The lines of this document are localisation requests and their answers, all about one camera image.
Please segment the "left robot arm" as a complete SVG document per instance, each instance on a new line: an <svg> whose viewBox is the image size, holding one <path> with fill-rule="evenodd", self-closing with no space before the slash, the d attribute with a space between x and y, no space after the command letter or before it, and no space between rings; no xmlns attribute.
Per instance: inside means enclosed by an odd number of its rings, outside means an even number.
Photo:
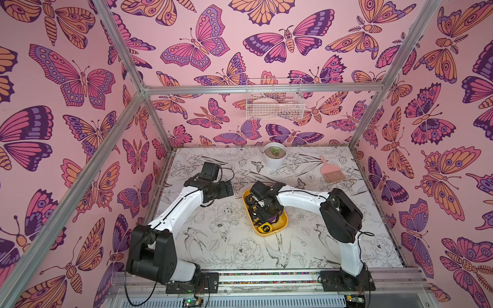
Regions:
<svg viewBox="0 0 493 308"><path fill-rule="evenodd" d="M178 258L175 239L195 209L234 195L231 181L224 181L222 175L220 165L204 163L201 172L185 181L177 199L160 216L133 229L127 273L162 285L197 279L199 266Z"/></svg>

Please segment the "black round tape measure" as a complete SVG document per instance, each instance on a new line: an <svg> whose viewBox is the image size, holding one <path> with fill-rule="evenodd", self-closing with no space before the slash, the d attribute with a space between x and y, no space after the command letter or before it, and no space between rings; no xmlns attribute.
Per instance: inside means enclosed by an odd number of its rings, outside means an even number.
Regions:
<svg viewBox="0 0 493 308"><path fill-rule="evenodd" d="M248 195L245 197L245 203L248 206L253 206L253 205L257 204L257 200L254 198L253 195Z"/></svg>

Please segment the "small yellow tape measure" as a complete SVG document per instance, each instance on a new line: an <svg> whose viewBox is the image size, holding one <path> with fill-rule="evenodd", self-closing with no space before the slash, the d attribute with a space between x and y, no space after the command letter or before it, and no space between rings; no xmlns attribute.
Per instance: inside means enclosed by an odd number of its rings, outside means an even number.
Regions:
<svg viewBox="0 0 493 308"><path fill-rule="evenodd" d="M262 225L260 225L258 227L258 231L261 234L269 234L270 232L272 232L272 225L270 223L268 223L268 222L263 223Z"/></svg>

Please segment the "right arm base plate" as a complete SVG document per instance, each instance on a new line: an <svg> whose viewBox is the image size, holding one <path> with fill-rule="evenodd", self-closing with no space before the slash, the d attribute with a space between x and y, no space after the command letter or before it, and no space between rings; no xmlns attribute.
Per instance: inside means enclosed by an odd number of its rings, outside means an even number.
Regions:
<svg viewBox="0 0 493 308"><path fill-rule="evenodd" d="M318 278L325 292L360 292L375 291L376 286L368 270L362 269L357 276L345 273L343 270L321 271Z"/></svg>

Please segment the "purple tape measure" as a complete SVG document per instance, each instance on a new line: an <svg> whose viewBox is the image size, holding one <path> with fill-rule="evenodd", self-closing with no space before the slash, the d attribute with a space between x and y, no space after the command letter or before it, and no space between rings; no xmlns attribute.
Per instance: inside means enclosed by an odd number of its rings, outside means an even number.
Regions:
<svg viewBox="0 0 493 308"><path fill-rule="evenodd" d="M274 216L272 216L272 217L268 220L268 222L269 222L269 223L277 223L277 222L278 222L278 220L279 220L278 215L274 215Z"/></svg>

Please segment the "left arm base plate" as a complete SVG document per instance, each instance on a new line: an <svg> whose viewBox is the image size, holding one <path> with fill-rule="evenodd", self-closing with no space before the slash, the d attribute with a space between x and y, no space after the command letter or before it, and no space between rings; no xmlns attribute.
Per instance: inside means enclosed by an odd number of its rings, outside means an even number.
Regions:
<svg viewBox="0 0 493 308"><path fill-rule="evenodd" d="M213 294L218 292L220 275L218 272L205 272L196 275L188 282L169 282L166 294Z"/></svg>

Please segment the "yellow storage tray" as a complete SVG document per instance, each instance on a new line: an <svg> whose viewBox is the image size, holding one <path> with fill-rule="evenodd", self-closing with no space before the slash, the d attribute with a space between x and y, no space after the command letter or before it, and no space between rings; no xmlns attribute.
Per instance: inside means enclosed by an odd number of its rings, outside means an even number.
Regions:
<svg viewBox="0 0 493 308"><path fill-rule="evenodd" d="M250 224L258 236L271 236L281 232L288 226L289 219L285 211L279 211L277 214L267 218L264 209L259 205L250 190L244 192L242 199Z"/></svg>

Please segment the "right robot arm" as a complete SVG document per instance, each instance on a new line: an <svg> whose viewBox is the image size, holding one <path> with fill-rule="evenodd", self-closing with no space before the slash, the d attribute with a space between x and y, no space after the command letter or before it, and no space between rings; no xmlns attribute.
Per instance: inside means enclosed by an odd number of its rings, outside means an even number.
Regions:
<svg viewBox="0 0 493 308"><path fill-rule="evenodd" d="M338 242L341 272L357 277L363 271L361 248L357 244L363 214L341 189L320 193L282 182L267 186L258 181L244 193L243 202L254 231L260 236L274 235L287 227L287 207L318 214L330 236Z"/></svg>

